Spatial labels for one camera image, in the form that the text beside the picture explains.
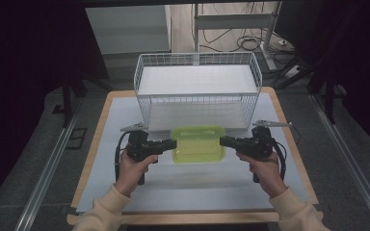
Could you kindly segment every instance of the wire basket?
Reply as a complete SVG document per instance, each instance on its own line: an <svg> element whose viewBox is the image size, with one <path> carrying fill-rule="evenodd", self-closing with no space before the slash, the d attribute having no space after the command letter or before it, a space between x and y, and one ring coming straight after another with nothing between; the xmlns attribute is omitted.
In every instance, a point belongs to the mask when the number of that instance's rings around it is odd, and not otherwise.
<svg viewBox="0 0 370 231"><path fill-rule="evenodd" d="M252 52L143 54L134 89L149 131L248 129L262 86Z"/></svg>

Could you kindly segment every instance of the lime green box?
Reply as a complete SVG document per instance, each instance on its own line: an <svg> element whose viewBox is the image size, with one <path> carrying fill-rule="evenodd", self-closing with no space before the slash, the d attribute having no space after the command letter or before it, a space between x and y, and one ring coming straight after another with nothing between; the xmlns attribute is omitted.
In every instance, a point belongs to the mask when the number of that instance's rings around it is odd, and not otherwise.
<svg viewBox="0 0 370 231"><path fill-rule="evenodd" d="M172 159L176 164L219 162L225 156L225 148L219 143L219 137L225 129L217 125L184 126L171 130L171 137L176 141Z"/></svg>

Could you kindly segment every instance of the hand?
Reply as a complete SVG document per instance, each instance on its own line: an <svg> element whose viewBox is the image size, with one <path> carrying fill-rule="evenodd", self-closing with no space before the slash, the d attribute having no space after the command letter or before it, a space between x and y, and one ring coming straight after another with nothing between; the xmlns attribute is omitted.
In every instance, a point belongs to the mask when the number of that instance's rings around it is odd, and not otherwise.
<svg viewBox="0 0 370 231"><path fill-rule="evenodd" d="M114 187L116 190L130 197L135 191L143 173L148 171L148 166L158 160L157 155L148 156L141 162L135 162L127 156L127 150L124 150L119 160L119 179Z"/></svg>
<svg viewBox="0 0 370 231"><path fill-rule="evenodd" d="M260 179L260 186L271 198L274 198L287 190L278 169L278 154L272 153L267 161L257 161L249 156L236 152L242 161L250 164L250 171Z"/></svg>

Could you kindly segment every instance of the cable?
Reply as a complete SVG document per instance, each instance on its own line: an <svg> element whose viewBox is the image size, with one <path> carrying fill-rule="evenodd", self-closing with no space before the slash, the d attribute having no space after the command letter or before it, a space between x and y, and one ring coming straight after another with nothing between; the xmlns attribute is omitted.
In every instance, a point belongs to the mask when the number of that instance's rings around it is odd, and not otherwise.
<svg viewBox="0 0 370 231"><path fill-rule="evenodd" d="M122 139L124 139L125 135L127 135L129 133L130 132L122 133L121 137L119 138L119 144L117 145L117 148L116 148L116 154L115 154L115 157L114 157L114 170L115 170L115 173L116 173L116 182L119 179L119 153L121 152Z"/></svg>
<svg viewBox="0 0 370 231"><path fill-rule="evenodd" d="M279 80L279 77L280 77L280 73L282 73L283 71L285 71L285 70L287 70L287 69L289 69L289 68L291 68L294 64L296 64L297 63L297 61L298 61L298 59L299 59L299 56L296 54L294 57L293 57L293 59L291 59L281 70L280 70L280 72L278 73L278 77L276 78L276 80L275 81L273 81L273 83L271 83L270 84L270 87L272 87L272 88L276 88L276 83L278 82L278 80Z"/></svg>
<svg viewBox="0 0 370 231"><path fill-rule="evenodd" d="M215 38L215 39L213 39L213 40L211 40L211 41L208 41L208 39L206 38L206 34L205 34L205 30L203 30L202 32L203 32L203 37L205 38L205 41L208 43L208 44L210 44L210 43L212 43L212 42L214 42L214 41L216 41L216 40L218 40L218 39L220 39L222 36L224 36L225 34L227 34L229 31L231 31L232 29L228 29L226 32L224 32L224 33L222 33L220 36L218 36L217 38Z"/></svg>
<svg viewBox="0 0 370 231"><path fill-rule="evenodd" d="M210 46L206 46L206 45L200 45L201 47L205 47L205 48L208 48L208 49L211 49L211 50L214 50L214 51L217 51L217 52L235 52L235 51L237 51L237 50L239 50L241 47L238 47L238 48L236 48L236 49L234 49L234 50L230 50L230 51L221 51L221 50L217 50L217 49L215 49L215 48L213 48L213 47L210 47Z"/></svg>
<svg viewBox="0 0 370 231"><path fill-rule="evenodd" d="M216 12L217 14L219 14L218 10L217 10L217 9L216 9L216 7L215 7L215 3L213 4L213 9L215 10L215 12Z"/></svg>
<svg viewBox="0 0 370 231"><path fill-rule="evenodd" d="M286 148L284 147L283 144L281 144L279 142L277 142L277 144L283 148L283 151L284 151L284 159L286 159L287 158L287 150L286 150Z"/></svg>
<svg viewBox="0 0 370 231"><path fill-rule="evenodd" d="M247 48L247 47L244 46L246 42L255 42L256 46L254 48ZM243 47L247 51L254 51L255 49L257 49L260 46L260 42L257 41L256 37L250 37L250 36L243 36L243 37L238 38L236 40L236 44L239 47Z"/></svg>

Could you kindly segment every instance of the sleeve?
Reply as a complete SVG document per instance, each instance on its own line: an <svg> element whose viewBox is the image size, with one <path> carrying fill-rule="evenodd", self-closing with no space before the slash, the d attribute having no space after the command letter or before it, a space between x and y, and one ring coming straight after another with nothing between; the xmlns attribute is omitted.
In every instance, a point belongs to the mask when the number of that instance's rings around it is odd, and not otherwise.
<svg viewBox="0 0 370 231"><path fill-rule="evenodd" d="M290 188L283 194L270 199L270 203L280 216L278 226L282 231L329 230L324 226L314 206L301 201Z"/></svg>
<svg viewBox="0 0 370 231"><path fill-rule="evenodd" d="M118 230L121 211L129 201L113 185L103 197L94 200L92 209L79 218L73 231Z"/></svg>

